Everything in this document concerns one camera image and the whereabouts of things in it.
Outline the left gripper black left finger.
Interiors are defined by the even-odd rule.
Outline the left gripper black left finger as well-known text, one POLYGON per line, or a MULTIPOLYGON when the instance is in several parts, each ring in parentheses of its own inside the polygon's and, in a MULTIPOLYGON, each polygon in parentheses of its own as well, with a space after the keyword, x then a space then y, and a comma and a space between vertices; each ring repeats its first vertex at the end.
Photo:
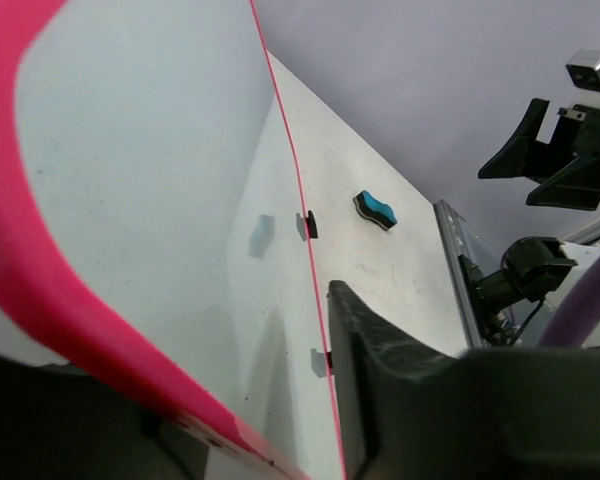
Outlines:
POLYGON ((0 356, 0 479, 202 479, 208 452, 73 366, 0 356))

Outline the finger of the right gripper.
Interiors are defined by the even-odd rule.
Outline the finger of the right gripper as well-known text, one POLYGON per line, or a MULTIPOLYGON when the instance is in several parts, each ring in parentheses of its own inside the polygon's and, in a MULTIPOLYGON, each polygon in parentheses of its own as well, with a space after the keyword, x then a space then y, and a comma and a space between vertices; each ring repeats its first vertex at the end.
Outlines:
POLYGON ((596 210, 600 204, 600 151, 575 158, 531 191, 526 204, 596 210))
POLYGON ((529 178, 551 176, 546 163, 549 145, 537 136, 549 107, 549 101, 533 98, 514 133, 504 146, 478 171, 479 179, 529 178))

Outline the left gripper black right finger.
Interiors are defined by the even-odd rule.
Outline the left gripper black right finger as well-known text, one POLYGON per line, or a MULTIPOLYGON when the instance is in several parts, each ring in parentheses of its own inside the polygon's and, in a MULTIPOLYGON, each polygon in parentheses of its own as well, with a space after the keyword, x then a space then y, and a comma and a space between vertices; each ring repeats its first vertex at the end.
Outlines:
POLYGON ((438 352, 328 288, 350 479, 600 479, 600 348, 438 352))

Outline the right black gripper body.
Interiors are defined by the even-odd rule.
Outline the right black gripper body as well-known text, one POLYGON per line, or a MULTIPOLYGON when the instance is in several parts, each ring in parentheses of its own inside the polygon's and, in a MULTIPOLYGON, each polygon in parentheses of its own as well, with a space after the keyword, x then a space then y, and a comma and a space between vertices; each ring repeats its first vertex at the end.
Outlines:
POLYGON ((559 125, 566 123, 575 129, 569 140, 567 170, 593 169, 596 175, 600 175, 600 109, 576 104, 561 107, 558 115, 559 125))

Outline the blue bone-shaped eraser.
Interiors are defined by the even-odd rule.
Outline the blue bone-shaped eraser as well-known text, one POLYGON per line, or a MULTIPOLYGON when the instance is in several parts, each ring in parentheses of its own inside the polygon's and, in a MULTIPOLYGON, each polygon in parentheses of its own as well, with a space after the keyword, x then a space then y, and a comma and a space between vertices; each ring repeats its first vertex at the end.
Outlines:
POLYGON ((391 206, 379 201, 367 190, 360 191, 353 198, 353 203, 356 211, 363 219, 374 223, 385 231, 391 230, 398 224, 391 206))

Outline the pink framed whiteboard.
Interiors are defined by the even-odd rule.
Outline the pink framed whiteboard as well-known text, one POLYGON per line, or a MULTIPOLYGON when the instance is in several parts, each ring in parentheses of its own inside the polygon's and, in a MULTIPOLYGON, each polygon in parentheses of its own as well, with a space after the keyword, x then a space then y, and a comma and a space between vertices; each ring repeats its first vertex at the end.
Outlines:
POLYGON ((305 211, 252 2, 0 1, 0 356, 339 479, 305 211))

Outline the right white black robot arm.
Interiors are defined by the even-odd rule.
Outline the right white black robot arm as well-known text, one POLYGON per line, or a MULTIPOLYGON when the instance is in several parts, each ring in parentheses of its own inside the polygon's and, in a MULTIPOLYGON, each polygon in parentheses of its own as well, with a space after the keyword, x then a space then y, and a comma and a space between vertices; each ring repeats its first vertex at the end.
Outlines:
MULTIPOLYGON (((527 197, 529 206, 594 211, 600 204, 600 109, 560 109, 544 143, 537 135, 548 106, 544 99, 532 99, 513 135, 478 176, 532 180, 537 186, 527 197)), ((503 253, 500 269, 489 275, 467 257, 460 262, 479 333, 492 346, 512 346, 524 330, 500 319, 504 310, 522 300, 541 308, 577 264, 554 237, 517 240, 503 253)))

